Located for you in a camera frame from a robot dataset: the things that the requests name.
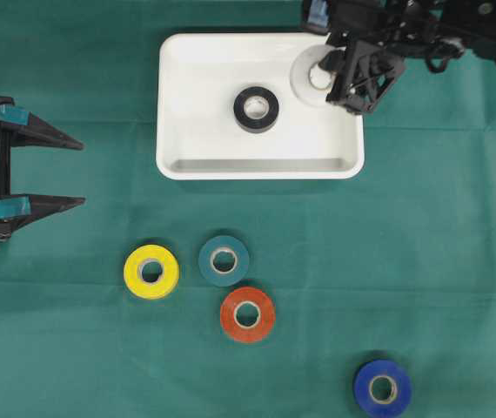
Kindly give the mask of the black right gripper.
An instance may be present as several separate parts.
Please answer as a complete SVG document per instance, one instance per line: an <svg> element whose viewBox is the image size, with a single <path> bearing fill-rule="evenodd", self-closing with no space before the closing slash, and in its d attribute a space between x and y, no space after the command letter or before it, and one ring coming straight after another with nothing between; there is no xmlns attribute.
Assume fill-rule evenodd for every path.
<svg viewBox="0 0 496 418"><path fill-rule="evenodd" d="M393 52L441 52L441 1L329 1L329 51L318 67L334 75L326 102L354 115L374 112L405 71Z"/></svg>

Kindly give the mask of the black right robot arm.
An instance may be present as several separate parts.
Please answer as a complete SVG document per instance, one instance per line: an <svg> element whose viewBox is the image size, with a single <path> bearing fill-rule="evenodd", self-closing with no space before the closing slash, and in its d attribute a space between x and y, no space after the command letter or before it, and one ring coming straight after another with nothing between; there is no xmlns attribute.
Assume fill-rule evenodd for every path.
<svg viewBox="0 0 496 418"><path fill-rule="evenodd" d="M496 63L496 1L305 1L302 24L332 47L318 66L333 76L326 102L371 113L421 59L431 73L472 51Z"/></svg>

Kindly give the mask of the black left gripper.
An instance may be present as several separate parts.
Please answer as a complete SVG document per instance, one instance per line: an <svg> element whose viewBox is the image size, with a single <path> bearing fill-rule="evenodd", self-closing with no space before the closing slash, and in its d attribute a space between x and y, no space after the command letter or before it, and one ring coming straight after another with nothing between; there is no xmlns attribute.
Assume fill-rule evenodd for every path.
<svg viewBox="0 0 496 418"><path fill-rule="evenodd" d="M81 151L84 145L49 125L35 114L0 97L0 239L11 229L65 212L85 203L85 198L21 194L10 195L10 147L39 146Z"/></svg>

